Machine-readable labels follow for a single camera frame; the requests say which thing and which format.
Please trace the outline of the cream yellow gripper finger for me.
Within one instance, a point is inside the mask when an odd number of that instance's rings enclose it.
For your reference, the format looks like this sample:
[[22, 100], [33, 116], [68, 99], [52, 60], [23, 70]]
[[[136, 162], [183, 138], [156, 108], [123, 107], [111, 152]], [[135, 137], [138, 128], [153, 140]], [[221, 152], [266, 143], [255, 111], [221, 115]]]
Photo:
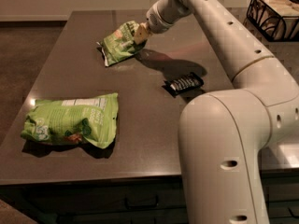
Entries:
[[145, 42], [151, 36], [150, 26], [147, 22], [139, 24], [134, 34], [134, 41], [137, 45]]

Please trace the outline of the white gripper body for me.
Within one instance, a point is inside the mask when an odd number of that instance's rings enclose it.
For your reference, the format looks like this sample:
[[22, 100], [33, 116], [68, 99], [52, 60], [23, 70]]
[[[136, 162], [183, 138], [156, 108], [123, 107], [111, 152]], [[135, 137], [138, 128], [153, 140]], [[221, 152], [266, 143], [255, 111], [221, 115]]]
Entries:
[[147, 23], [154, 34], [162, 34], [170, 29], [173, 22], [173, 10], [155, 3], [147, 12]]

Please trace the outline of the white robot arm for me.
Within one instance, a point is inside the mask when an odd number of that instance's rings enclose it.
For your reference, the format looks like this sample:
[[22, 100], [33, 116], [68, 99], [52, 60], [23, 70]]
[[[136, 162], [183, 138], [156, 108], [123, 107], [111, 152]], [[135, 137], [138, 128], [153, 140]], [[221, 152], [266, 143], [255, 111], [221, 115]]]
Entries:
[[189, 224], [269, 224], [258, 153], [298, 126], [299, 87], [218, 0], [159, 0], [146, 26], [161, 34], [193, 15], [233, 84], [191, 100], [178, 126]]

